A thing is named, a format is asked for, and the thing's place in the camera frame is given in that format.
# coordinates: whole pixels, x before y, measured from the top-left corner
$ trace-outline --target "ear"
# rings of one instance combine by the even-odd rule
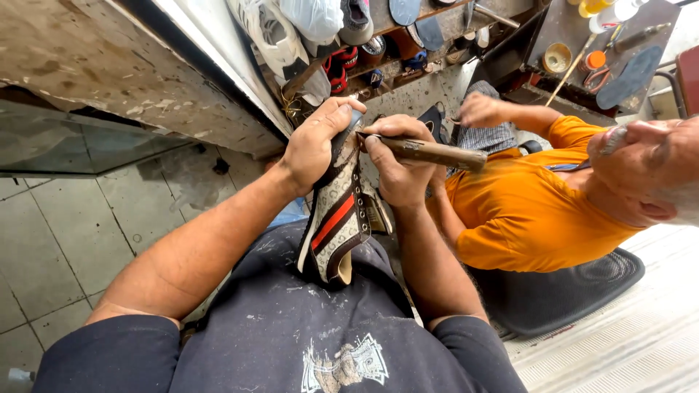
[[[665,201],[639,201],[640,212],[653,221],[669,221],[677,217],[675,205]]]

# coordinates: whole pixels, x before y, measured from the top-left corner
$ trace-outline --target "workbench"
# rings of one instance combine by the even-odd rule
[[[609,80],[619,76],[628,60],[641,50],[654,45],[665,50],[679,12],[678,6],[666,0],[651,0],[639,9],[636,16],[626,21],[619,39],[652,25],[670,22],[672,26],[650,41],[623,53],[608,50],[605,54],[611,73]],[[574,59],[590,37],[588,23],[589,19],[579,15],[577,6],[565,0],[553,0],[546,9],[486,54],[484,61],[476,68],[471,83],[488,80],[505,99],[530,105],[544,104],[565,75],[565,72],[550,73],[544,69],[544,52],[552,43],[563,43],[570,48]],[[611,29],[599,34],[586,53],[604,50],[613,32]],[[600,126],[616,124],[616,116],[638,113],[652,79],[649,78],[644,86],[619,105],[602,110],[597,106],[595,94],[583,86],[588,74],[588,71],[576,68],[551,107]]]
[[[439,50],[427,52],[428,63],[439,63],[439,67],[436,67],[435,69],[440,70],[444,69],[448,65],[451,65],[444,62],[443,59],[447,55],[459,51],[453,46],[453,41],[455,38],[462,37],[468,32],[477,31],[482,27],[489,26],[496,22],[495,20],[492,20],[491,18],[482,14],[473,13],[473,18],[470,25],[466,26],[464,12],[467,3],[468,1],[461,0],[455,2],[452,6],[440,8],[435,7],[430,0],[421,0],[418,20],[433,16],[437,17],[442,30],[442,37],[444,38],[444,45]],[[478,2],[478,4],[491,9],[493,12],[503,17],[513,17],[515,15],[525,13],[526,11],[532,9],[535,3],[535,0],[481,0]],[[371,18],[374,23],[373,36],[381,36],[395,29],[403,28],[403,26],[396,24],[391,18],[388,0],[369,0],[369,4]],[[288,103],[298,98],[297,92],[299,89],[326,60],[327,57],[317,59],[310,58],[310,66],[308,69],[288,81],[282,88],[275,81],[274,73],[271,71],[271,69],[264,64],[264,61],[260,57],[257,57],[257,63],[260,67],[262,76],[269,86],[270,93],[277,99],[281,108],[285,107],[285,102]],[[387,55],[384,56],[380,64],[372,66],[357,64],[357,66],[355,66],[353,69],[348,70],[347,87],[338,95],[346,97],[355,94],[361,101],[367,101],[388,92],[386,89],[368,89],[368,84],[366,81],[364,81],[363,78],[358,78],[359,76],[373,69],[381,70],[384,76],[384,82],[391,88],[391,90],[397,89],[398,87],[407,85],[408,83],[412,83],[420,78],[430,75],[429,72],[423,72],[416,78],[399,78],[405,73],[402,66],[402,61],[399,58],[388,55],[387,51]],[[295,108],[293,112],[290,111],[291,115],[289,116],[289,119],[295,127],[299,126],[300,123],[302,123],[303,120],[314,110],[314,108],[304,102],[304,100],[296,100],[296,102],[301,103],[302,107]]]

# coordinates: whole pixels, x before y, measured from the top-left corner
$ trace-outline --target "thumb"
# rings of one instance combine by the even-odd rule
[[[352,120],[352,107],[346,103],[335,109],[334,112],[325,115],[320,122],[327,127],[321,127],[328,139],[333,138],[350,125]]]
[[[376,165],[380,174],[403,170],[403,166],[396,161],[391,149],[384,145],[378,137],[368,136],[364,140],[364,145],[369,157],[371,157],[371,162]]]

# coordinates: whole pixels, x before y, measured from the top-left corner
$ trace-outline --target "pliers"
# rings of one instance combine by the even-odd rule
[[[611,75],[610,73],[610,68],[608,66],[603,66],[602,69],[591,71],[590,74],[585,78],[585,81],[583,82],[583,86],[589,91],[590,93],[596,93],[599,91],[599,89],[604,86],[604,84],[607,82],[607,79]],[[602,79],[600,82],[597,84],[597,86],[590,88],[592,86],[594,80],[597,77],[602,76]]]

